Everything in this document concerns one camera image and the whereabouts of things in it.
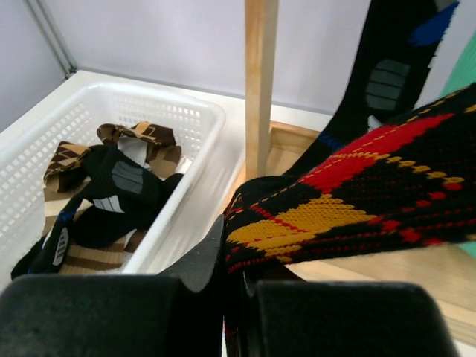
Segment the brown argyle sock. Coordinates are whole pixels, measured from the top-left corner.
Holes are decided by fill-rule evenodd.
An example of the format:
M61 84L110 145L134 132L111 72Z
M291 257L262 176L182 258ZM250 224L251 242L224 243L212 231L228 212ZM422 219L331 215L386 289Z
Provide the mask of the brown argyle sock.
M100 143L92 146L59 143L48 163L44 185L56 193L77 189L86 178L86 160L98 157L93 168L103 168L117 157L126 157L139 167L149 170L160 179L176 172L182 149L176 143L173 130L165 126L141 121L132 127L105 123L98 127Z

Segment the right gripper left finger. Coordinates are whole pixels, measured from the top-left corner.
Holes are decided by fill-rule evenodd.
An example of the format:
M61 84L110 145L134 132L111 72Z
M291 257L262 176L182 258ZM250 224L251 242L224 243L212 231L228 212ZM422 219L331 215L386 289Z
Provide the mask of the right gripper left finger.
M14 280L1 294L3 356L220 356L222 233L157 275Z

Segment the red yellow argyle sock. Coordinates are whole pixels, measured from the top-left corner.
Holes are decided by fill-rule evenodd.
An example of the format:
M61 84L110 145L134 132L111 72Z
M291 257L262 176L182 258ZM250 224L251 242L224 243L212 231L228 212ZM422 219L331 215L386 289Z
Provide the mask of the red yellow argyle sock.
M225 209L225 268L464 242L475 232L475 87L355 139L302 176L250 180Z

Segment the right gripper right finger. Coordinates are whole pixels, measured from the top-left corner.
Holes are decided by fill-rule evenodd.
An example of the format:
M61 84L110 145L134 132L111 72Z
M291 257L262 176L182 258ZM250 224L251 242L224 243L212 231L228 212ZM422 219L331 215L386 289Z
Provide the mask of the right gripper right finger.
M240 276L242 356L457 356L440 309L403 282L307 282L285 267Z

